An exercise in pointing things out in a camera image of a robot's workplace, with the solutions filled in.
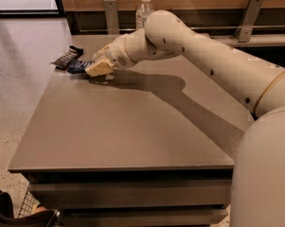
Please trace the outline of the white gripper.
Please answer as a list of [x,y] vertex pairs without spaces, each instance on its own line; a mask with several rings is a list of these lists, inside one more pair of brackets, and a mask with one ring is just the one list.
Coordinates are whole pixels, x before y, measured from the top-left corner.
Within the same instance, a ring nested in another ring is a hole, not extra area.
[[135,62],[128,54],[131,38],[129,34],[125,34],[102,47],[93,55],[93,61],[85,67],[84,71],[90,77],[97,77],[112,73],[114,66],[118,69],[135,66]]

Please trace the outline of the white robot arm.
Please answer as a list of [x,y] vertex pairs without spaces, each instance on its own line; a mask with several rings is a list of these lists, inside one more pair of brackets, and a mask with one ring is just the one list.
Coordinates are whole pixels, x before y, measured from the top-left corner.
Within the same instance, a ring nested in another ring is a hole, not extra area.
[[248,109],[257,121],[237,149],[231,227],[285,227],[285,68],[212,40],[166,10],[93,56],[91,77],[144,60],[182,55]]

